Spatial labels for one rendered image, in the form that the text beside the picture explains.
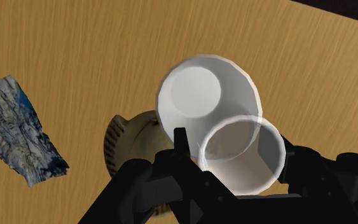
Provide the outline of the beige ribbed jar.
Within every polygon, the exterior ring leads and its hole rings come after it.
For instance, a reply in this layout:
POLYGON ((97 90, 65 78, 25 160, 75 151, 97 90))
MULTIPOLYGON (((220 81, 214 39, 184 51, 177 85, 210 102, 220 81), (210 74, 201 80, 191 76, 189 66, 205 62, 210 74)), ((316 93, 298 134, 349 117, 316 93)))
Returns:
POLYGON ((145 111, 130 120, 115 115, 104 136, 104 161, 113 177, 127 160, 142 158, 153 162, 156 153, 171 148, 173 144, 160 127, 156 111, 145 111))

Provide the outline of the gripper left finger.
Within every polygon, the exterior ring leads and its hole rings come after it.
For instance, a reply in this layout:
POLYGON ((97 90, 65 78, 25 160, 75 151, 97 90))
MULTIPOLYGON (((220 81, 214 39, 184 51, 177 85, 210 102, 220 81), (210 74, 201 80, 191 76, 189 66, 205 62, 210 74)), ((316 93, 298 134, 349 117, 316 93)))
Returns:
POLYGON ((238 200, 211 172, 190 158, 185 128, 174 130, 174 148, 154 162, 126 161, 78 224, 145 224, 153 206, 167 203, 179 224, 230 224, 238 200))

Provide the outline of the white bowl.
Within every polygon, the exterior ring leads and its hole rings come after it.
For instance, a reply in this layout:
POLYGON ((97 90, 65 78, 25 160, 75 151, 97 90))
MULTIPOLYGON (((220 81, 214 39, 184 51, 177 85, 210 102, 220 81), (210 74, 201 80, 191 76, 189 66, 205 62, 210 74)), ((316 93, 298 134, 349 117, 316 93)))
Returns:
POLYGON ((160 83, 156 111, 170 140, 176 127, 186 129, 193 158, 218 123, 237 115, 263 115, 251 77, 218 55, 196 55, 171 68, 160 83))

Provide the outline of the grey blue rock-like lump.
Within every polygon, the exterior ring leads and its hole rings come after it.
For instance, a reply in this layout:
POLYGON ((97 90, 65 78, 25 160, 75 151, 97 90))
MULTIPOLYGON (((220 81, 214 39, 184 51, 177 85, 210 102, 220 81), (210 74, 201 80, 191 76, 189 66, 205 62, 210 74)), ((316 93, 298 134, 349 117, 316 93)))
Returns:
POLYGON ((0 78, 0 159, 29 187, 67 174, 28 97, 10 75, 0 78))

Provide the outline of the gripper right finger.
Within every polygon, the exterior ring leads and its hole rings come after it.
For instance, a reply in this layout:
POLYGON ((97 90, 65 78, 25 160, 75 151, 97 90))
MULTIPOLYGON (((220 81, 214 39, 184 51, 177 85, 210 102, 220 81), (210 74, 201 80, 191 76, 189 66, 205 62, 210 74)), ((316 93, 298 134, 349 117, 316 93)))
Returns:
POLYGON ((287 139, 284 145, 286 161, 278 181, 289 185, 288 192, 337 210, 344 220, 335 224, 358 224, 358 153, 340 153, 330 160, 287 139))

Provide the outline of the clear glass cup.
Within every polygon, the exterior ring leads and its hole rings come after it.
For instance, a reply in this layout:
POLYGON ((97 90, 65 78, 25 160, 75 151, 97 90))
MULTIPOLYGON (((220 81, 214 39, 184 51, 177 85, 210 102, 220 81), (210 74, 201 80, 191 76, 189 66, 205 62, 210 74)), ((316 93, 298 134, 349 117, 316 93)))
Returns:
POLYGON ((278 180, 286 147, 267 119, 236 115, 217 123, 199 146, 198 166, 234 195, 257 195, 278 180))

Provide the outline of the light wooden table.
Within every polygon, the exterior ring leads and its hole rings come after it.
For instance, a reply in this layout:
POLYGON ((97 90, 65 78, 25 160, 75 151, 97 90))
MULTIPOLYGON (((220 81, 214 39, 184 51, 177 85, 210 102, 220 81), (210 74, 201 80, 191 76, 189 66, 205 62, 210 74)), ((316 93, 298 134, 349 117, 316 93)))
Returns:
POLYGON ((246 71, 292 143, 358 153, 356 20, 290 0, 0 0, 0 78, 69 164, 28 187, 0 160, 0 224, 78 224, 109 182, 112 117, 153 109, 166 72, 198 53, 246 71))

